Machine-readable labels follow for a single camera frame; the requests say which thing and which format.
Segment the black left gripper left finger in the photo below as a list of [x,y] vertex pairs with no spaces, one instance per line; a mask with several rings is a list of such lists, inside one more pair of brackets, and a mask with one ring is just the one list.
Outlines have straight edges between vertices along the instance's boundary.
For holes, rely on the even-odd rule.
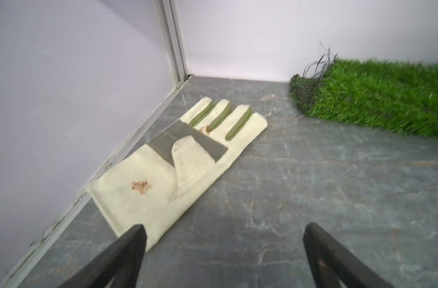
[[146,230],[142,224],[136,224],[60,287],[134,288],[146,244]]

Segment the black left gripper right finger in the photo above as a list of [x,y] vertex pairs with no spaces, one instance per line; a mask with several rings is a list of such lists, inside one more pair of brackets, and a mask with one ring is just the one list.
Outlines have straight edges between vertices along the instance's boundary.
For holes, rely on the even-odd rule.
[[392,285],[360,261],[317,223],[304,231],[304,248],[318,288],[390,288]]

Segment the cream and green work glove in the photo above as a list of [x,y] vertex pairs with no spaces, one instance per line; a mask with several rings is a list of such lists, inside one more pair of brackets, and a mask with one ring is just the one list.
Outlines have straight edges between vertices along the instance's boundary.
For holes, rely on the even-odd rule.
[[249,105],[202,98],[87,190],[116,236],[140,224],[150,249],[267,125]]

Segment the green artificial grass mat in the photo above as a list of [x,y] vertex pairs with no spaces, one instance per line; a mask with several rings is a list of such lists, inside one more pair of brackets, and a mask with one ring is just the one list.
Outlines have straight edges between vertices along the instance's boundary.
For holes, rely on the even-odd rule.
[[438,139],[438,63],[336,59],[295,74],[290,95],[307,117]]

